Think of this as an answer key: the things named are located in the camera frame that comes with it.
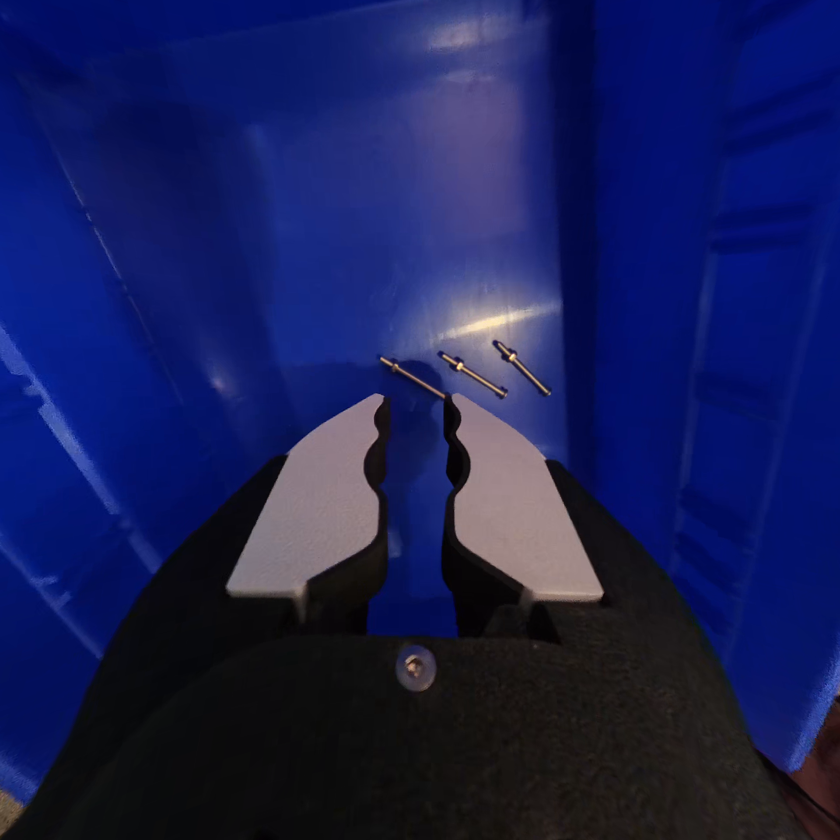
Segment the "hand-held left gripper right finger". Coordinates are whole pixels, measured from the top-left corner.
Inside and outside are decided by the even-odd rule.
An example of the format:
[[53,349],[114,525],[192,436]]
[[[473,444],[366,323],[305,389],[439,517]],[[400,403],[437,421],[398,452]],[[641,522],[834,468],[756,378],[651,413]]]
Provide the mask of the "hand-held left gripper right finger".
[[501,611],[540,631],[543,605],[591,607],[604,589],[545,457],[466,396],[444,403],[442,575],[460,637],[479,637]]

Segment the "thin metal bolt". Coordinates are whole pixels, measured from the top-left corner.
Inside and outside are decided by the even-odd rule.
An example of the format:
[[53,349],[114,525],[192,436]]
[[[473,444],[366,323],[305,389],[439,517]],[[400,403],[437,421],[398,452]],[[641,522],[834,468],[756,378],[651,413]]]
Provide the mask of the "thin metal bolt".
[[[442,351],[442,350],[437,352],[437,357],[441,361],[445,362],[452,371],[456,372],[453,369],[451,362],[454,358],[460,358],[460,357],[453,356],[453,355],[451,355],[451,354],[449,354],[445,351]],[[472,368],[468,367],[468,365],[466,363],[465,363],[465,366],[466,366],[466,372],[460,373],[460,374],[462,374],[464,376],[467,376],[468,378],[470,378],[471,381],[480,384],[485,389],[492,392],[500,400],[503,400],[508,396],[508,389],[507,388],[505,388],[503,386],[500,386],[500,385],[496,385],[493,382],[489,381],[485,376],[483,376],[482,374],[479,374],[477,371],[474,371]]]
[[446,399],[447,394],[443,390],[441,390],[437,386],[433,385],[432,383],[426,381],[425,379],[421,378],[417,374],[412,373],[411,371],[406,369],[404,366],[402,366],[399,361],[398,362],[399,362],[399,365],[400,365],[402,371],[401,371],[400,374],[394,374],[394,373],[391,372],[391,370],[388,366],[388,363],[385,361],[385,360],[390,360],[392,358],[387,358],[383,355],[379,355],[377,357],[377,359],[380,362],[380,364],[382,364],[392,375],[397,376],[397,377],[401,377],[404,380],[407,380],[411,383],[414,383],[416,386],[422,388],[425,392],[435,396],[438,400],[444,401]]
[[[513,348],[508,347],[506,344],[504,344],[503,342],[501,342],[498,339],[494,339],[492,341],[492,344],[496,348],[496,350],[500,353],[501,357],[503,358],[503,360],[505,362],[507,362],[506,361],[506,351],[508,351],[508,350],[515,351]],[[515,364],[510,364],[510,365],[516,371],[518,371],[522,376],[524,376],[538,390],[538,392],[541,395],[550,396],[551,393],[552,393],[550,387],[547,386],[546,384],[544,384],[534,373],[532,373],[530,371],[529,367],[521,361],[517,351],[516,351],[516,353],[518,355],[518,360]]]

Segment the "blue plastic bin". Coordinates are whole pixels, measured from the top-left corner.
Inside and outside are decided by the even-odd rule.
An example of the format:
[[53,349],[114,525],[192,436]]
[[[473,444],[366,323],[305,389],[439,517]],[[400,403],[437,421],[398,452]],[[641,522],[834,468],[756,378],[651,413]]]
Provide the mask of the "blue plastic bin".
[[167,556],[371,392],[371,630],[454,635],[443,410],[379,355],[563,462],[803,764],[838,687],[838,2],[2,2],[2,791]]

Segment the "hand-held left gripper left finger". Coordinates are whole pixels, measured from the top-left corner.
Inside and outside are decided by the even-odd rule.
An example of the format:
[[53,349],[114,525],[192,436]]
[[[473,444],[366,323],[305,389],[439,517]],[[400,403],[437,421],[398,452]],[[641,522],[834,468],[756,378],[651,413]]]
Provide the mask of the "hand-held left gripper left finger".
[[374,393],[290,450],[227,579],[229,596],[284,602],[316,633],[368,634],[389,564],[390,429],[390,399]]

